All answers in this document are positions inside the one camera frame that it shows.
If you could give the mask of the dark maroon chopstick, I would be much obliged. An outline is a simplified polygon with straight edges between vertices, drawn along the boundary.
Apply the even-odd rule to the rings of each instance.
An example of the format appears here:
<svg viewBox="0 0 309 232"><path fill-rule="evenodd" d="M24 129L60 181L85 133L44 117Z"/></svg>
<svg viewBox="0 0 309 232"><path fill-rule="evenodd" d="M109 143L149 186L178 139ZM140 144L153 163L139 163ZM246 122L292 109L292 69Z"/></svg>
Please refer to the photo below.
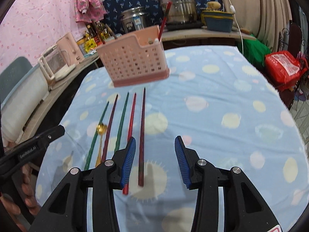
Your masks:
<svg viewBox="0 0 309 232"><path fill-rule="evenodd" d="M143 89L143 103L141 109L140 139L139 139L139 165L138 165L138 185L144 186L144 119L146 109L146 88Z"/></svg>

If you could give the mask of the green chopstick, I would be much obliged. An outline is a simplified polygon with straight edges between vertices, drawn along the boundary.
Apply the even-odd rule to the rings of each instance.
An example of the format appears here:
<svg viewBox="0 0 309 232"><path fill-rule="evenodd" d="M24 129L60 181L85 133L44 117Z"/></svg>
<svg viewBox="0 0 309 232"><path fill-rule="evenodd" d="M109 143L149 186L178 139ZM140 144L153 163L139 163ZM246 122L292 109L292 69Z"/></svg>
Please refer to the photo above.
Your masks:
<svg viewBox="0 0 309 232"><path fill-rule="evenodd" d="M129 98L129 92L126 95L123 111L121 113L121 120L120 120L119 127L118 127L117 139L116 139L116 143L115 143L114 152L117 152L120 148L124 119L125 119L125 114L126 114L126 109L127 109L127 104L128 104L128 98Z"/></svg>
<svg viewBox="0 0 309 232"><path fill-rule="evenodd" d="M109 102L107 102L107 104L105 105L105 108L103 110L101 118L99 119L98 124L102 124L103 123L103 118L104 118L105 113L107 111L108 105L109 105ZM87 158L86 158L86 163L85 163L85 166L84 166L84 170L88 170L90 168L90 162L91 162L91 159L92 159L92 155L93 155L94 146L95 146L95 143L96 143L96 140L97 140L97 136L98 136L98 133L95 130L95 133L94 133L91 145L90 145L90 150L88 151L88 155L87 155Z"/></svg>

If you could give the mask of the red chopstick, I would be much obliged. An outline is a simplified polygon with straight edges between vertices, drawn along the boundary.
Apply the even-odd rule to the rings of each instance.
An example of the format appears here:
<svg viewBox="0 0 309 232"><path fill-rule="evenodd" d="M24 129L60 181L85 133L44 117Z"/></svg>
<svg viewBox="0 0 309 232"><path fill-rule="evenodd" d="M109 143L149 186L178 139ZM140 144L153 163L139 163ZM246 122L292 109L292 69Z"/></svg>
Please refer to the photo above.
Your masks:
<svg viewBox="0 0 309 232"><path fill-rule="evenodd" d="M172 6L172 1L169 1L167 3L167 6L166 6L166 10L165 10L165 13L164 13L164 17L163 17L163 20L162 20L162 23L161 23L161 27L160 27L160 31L159 31L159 35L158 35L158 40L159 41L161 41L161 37L162 37L163 30L164 30L164 27L165 27L167 19L168 19L168 15L169 15L171 6Z"/></svg>
<svg viewBox="0 0 309 232"><path fill-rule="evenodd" d="M129 141L132 136L134 114L135 114L135 104L136 104L136 93L134 93L134 97L132 100L132 108L131 108L131 113L130 113L130 122L129 122L129 128L128 128L127 141ZM129 183L125 185L123 189L123 195L128 195L128 193L129 193Z"/></svg>

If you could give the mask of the gold flower spoon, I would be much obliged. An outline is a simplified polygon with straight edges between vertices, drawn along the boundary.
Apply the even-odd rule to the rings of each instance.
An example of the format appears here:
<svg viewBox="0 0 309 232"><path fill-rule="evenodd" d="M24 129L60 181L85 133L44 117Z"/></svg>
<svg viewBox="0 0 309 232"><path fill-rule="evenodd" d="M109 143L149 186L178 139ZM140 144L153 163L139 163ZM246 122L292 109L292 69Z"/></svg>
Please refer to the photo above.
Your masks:
<svg viewBox="0 0 309 232"><path fill-rule="evenodd" d="M96 127L96 131L99 136L99 149L98 149L98 155L97 155L96 164L95 164L95 166L97 167L101 164L103 136L107 132L107 125L98 124L98 126Z"/></svg>

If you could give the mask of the white ceramic soup spoon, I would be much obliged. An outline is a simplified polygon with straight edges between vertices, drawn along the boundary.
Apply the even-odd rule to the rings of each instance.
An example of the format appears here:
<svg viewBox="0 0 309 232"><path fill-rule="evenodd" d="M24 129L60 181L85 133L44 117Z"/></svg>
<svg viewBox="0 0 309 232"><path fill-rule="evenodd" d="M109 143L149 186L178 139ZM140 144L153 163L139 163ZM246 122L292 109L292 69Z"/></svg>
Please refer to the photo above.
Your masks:
<svg viewBox="0 0 309 232"><path fill-rule="evenodd" d="M155 38L155 39L152 39L152 38L148 38L148 44L157 44L159 43L159 39L158 38Z"/></svg>

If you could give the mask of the purple chopstick gold band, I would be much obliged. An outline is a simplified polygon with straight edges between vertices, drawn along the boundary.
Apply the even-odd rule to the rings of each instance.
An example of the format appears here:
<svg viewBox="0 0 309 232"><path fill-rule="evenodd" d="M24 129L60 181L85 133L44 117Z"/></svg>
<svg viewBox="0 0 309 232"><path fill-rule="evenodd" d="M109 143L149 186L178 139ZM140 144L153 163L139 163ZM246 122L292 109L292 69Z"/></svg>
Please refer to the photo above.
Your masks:
<svg viewBox="0 0 309 232"><path fill-rule="evenodd" d="M105 24L105 28L108 30L110 35L114 37L114 39L117 39L116 34L112 31L112 29L108 26L108 24Z"/></svg>

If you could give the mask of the white dish drainer box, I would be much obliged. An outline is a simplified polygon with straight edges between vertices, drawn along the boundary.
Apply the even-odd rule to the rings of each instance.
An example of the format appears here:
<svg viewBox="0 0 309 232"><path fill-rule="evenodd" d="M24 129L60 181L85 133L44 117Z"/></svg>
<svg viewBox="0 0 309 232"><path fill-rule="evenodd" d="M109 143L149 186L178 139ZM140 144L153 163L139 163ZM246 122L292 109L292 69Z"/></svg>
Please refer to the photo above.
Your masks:
<svg viewBox="0 0 309 232"><path fill-rule="evenodd" d="M1 130L8 142L18 143L24 125L49 94L40 65L18 57L1 73Z"/></svg>

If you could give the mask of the pink perforated utensil basket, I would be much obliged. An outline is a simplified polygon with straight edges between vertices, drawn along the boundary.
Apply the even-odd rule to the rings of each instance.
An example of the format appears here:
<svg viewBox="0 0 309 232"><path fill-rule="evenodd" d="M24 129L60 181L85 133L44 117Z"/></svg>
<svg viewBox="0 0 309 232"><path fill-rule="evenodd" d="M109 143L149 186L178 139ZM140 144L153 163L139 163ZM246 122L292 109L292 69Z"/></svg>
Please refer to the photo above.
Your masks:
<svg viewBox="0 0 309 232"><path fill-rule="evenodd" d="M159 26L151 26L124 34L96 48L114 87L130 86L164 80L169 77L162 41L148 44L148 38L158 38Z"/></svg>

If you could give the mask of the pink electric kettle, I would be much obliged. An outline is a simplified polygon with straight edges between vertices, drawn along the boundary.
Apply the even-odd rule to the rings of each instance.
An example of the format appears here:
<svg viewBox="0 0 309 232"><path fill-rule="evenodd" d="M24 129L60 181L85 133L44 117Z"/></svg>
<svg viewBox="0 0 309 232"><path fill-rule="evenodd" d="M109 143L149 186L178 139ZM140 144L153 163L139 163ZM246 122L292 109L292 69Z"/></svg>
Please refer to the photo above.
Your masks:
<svg viewBox="0 0 309 232"><path fill-rule="evenodd" d="M80 64L84 60L84 54L71 32L67 32L56 44L68 66Z"/></svg>

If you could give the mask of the cooking oil bottle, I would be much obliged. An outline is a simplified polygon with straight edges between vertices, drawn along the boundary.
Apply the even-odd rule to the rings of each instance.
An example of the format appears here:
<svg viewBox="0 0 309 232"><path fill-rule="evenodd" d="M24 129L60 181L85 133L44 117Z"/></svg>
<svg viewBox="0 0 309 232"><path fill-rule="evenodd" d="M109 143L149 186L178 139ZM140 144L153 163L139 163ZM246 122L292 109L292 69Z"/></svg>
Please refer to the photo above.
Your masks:
<svg viewBox="0 0 309 232"><path fill-rule="evenodd" d="M105 40L108 39L110 37L110 34L108 32L108 30L105 28L104 24L101 23L100 21L96 22L97 27L99 28L101 34L104 36Z"/></svg>

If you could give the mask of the red plastic bag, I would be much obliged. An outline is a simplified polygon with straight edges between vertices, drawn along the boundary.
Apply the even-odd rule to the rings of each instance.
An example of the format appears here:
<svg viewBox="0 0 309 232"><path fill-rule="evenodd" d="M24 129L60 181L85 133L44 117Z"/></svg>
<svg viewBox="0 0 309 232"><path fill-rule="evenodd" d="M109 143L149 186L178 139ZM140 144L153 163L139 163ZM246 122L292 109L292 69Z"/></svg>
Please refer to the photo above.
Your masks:
<svg viewBox="0 0 309 232"><path fill-rule="evenodd" d="M274 87L284 91L296 85L297 81L308 71L305 58L295 58L287 50L265 56L267 77Z"/></svg>

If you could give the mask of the stacked yellow blue basins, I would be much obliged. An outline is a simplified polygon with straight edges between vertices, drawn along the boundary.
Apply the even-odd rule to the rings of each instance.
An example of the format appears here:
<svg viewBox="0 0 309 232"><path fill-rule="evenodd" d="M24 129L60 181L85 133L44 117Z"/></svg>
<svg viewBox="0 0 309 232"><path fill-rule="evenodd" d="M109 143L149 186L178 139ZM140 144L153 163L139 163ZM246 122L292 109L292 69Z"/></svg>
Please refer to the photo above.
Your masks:
<svg viewBox="0 0 309 232"><path fill-rule="evenodd" d="M232 31L234 14L220 10L203 10L201 12L201 19L208 30L230 33Z"/></svg>

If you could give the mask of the silver rice cooker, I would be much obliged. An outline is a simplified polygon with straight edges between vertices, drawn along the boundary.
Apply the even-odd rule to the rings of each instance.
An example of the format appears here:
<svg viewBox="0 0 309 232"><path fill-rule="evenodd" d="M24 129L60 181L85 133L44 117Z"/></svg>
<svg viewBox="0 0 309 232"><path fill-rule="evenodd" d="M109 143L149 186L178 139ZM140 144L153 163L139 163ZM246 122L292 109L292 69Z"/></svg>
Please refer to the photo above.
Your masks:
<svg viewBox="0 0 309 232"><path fill-rule="evenodd" d="M141 30L149 26L149 13L144 6L125 10L120 15L120 20L125 33Z"/></svg>

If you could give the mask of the dark metal chair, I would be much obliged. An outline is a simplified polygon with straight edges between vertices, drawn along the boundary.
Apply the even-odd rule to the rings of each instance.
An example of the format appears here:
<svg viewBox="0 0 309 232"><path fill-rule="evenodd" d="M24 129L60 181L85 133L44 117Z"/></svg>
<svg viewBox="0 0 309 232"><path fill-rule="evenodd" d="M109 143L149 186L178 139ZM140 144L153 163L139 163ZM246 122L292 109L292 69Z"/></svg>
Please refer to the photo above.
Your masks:
<svg viewBox="0 0 309 232"><path fill-rule="evenodd" d="M289 29L284 28L279 33L279 47L278 50L287 50L293 57L300 60L302 66L305 65L305 60L308 63L308 42L303 39L301 28L295 24L290 24ZM303 82L308 71L303 72L301 77L296 81L296 84L286 89L279 89L279 96L288 109L294 103L295 94L299 98L300 85Z"/></svg>

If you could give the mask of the beige curtain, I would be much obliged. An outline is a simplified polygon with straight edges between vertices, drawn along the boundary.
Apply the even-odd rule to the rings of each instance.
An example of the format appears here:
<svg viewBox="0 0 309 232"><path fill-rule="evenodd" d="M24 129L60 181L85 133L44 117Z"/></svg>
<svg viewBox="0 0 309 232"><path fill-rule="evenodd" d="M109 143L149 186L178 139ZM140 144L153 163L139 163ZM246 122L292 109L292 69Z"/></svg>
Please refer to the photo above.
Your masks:
<svg viewBox="0 0 309 232"><path fill-rule="evenodd" d="M271 51L279 46L279 33L292 21L289 0L222 0L224 8L236 11L240 28L249 30Z"/></svg>

